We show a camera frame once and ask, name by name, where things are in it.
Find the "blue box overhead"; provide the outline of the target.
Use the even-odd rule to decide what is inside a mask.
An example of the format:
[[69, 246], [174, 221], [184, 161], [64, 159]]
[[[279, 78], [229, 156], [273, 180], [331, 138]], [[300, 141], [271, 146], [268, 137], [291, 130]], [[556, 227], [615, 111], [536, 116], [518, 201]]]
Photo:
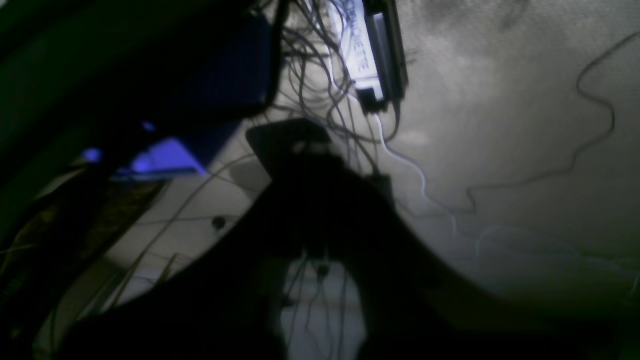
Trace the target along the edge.
[[151, 182], [202, 175], [217, 154], [215, 145], [194, 137], [167, 137], [138, 153], [110, 177], [114, 182]]

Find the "white power strip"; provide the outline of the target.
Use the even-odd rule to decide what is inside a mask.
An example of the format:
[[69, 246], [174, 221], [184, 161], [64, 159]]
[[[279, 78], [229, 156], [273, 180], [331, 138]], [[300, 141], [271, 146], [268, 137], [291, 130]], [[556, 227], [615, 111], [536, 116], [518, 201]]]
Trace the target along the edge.
[[365, 114], [405, 99], [409, 86], [395, 0], [329, 0], [339, 54]]

